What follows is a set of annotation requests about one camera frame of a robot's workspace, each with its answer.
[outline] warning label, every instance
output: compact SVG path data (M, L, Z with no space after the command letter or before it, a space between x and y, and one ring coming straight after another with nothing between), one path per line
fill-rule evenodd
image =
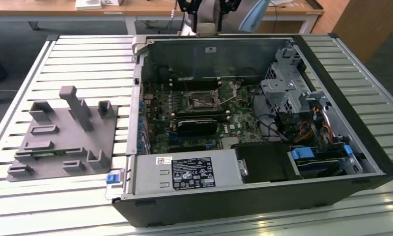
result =
M173 189L194 189L215 186L210 157L171 160Z

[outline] black cable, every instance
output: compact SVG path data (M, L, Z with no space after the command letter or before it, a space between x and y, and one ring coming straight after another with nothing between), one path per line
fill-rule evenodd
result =
M185 14L182 15L181 30L183 28L183 23L185 23Z
M277 6L275 6L275 4L270 1L270 3L274 5L274 26L273 26L273 32L271 33L274 33L274 31L275 31L275 22L277 22Z
M154 28L153 26L150 26L149 24L146 24L145 21L141 21L141 23L146 26L147 29L153 29Z
M177 9L177 0L174 1L174 11L175 11L175 9ZM167 31L167 34L170 34L170 30L171 30L171 23L173 23L173 17L174 16L171 16L171 19L170 19L170 25L169 25L169 31Z
M259 119L258 119L258 117L259 116L257 116L255 115L255 113L254 113L254 108L253 108L253 103L254 103L254 96L255 96L255 91L257 91L257 89L259 88L259 84L257 85L257 87L255 87L255 89L254 89L254 91L253 91L253 96L251 96L251 101L250 101L250 106L251 106L251 113L253 113L253 116L254 116L254 118L255 118L255 120L258 121L258 123L262 125L262 126L265 126L270 131L273 131L278 136L279 136L279 138L285 141L285 142L289 142L289 143L291 143L291 141L275 130L275 129L273 129L273 128L270 128L270 126L269 125L266 125Z
M243 67L242 69L239 69L238 71L235 71L234 77L237 78L237 77L238 77L238 75L237 75L238 72L242 72L242 71L245 71L245 70L250 70L250 71L253 71L254 74L255 74L258 77L261 77L259 73L257 73L257 71L255 71L251 67Z

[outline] cable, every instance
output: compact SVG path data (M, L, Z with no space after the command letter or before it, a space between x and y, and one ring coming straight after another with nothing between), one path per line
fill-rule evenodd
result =
M267 128L267 130L270 130L271 132L274 132L278 136L279 136L279 138L285 141L285 142L289 142L289 143L291 143L291 141L275 130L275 129L273 129L273 128L270 128L270 126L269 125L266 125L259 119L258 119L258 117L259 116L257 116L255 115L255 112L254 112L254 109L253 109L253 102L254 102L254 96L255 96L255 91L257 91L257 89L259 88L259 84L257 85L257 87L255 87L255 89L254 89L254 91L253 91L253 96L251 96L251 102L250 102L250 106L251 106L251 113L253 113L253 116L254 116L254 118L255 118L255 120L258 121L258 123L262 125L262 126L265 126L266 128Z
M0 90L0 92L17 92L18 90Z
M257 71L255 71L251 67L245 67L245 68L242 68L241 70L235 71L234 77L235 77L235 78L238 77L238 75L237 75L238 73L237 73L237 72L242 72L242 71L245 71L245 70L250 70L250 71L253 71L254 74L261 78L259 73L257 73Z
M183 23L185 23L185 14L182 15L181 30L183 28Z
M169 31L167 34L170 34L170 30L171 30L171 23L173 23L173 18L174 18L174 11L177 9L177 0L174 1L174 8L171 9L171 16L170 16L170 25L169 25Z
M275 31L275 22L277 22L277 6L271 1L270 1L270 3L274 5L274 26L273 26L273 32L271 32L271 33L274 33L274 31Z

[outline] blue release tab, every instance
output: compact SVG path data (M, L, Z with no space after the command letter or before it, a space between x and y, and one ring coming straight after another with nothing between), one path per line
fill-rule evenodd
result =
M346 152L347 156L350 156L353 154L351 147L349 145L345 145L343 149L345 149L345 152Z
M291 150L290 154L291 154L294 160L297 160L299 158L298 153L297 153L295 150Z
M118 183L118 174L106 175L106 184Z
M311 148L309 147L297 147L291 150L293 159L297 160L298 158L313 158L314 154Z

